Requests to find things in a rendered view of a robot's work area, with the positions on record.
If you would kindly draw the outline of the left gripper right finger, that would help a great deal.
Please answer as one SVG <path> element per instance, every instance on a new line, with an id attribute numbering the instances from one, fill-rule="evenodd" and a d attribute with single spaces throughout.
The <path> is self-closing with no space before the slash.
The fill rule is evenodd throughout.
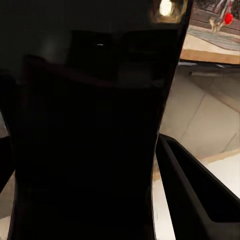
<path id="1" fill-rule="evenodd" d="M 181 140 L 159 133 L 155 150 L 176 240 L 240 240 L 240 198 Z"/>

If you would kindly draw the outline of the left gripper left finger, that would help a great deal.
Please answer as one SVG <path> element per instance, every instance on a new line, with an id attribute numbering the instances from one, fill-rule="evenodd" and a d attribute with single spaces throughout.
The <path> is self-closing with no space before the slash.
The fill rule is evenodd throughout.
<path id="1" fill-rule="evenodd" d="M 10 137 L 0 138 L 0 193 L 15 171 Z"/>

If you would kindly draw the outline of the bottle of coffee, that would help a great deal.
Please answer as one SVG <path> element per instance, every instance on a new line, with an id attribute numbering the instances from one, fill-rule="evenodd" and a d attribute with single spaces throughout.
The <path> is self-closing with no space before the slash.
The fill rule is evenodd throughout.
<path id="1" fill-rule="evenodd" d="M 194 0 L 0 0 L 7 240 L 156 240 L 153 168 Z"/>

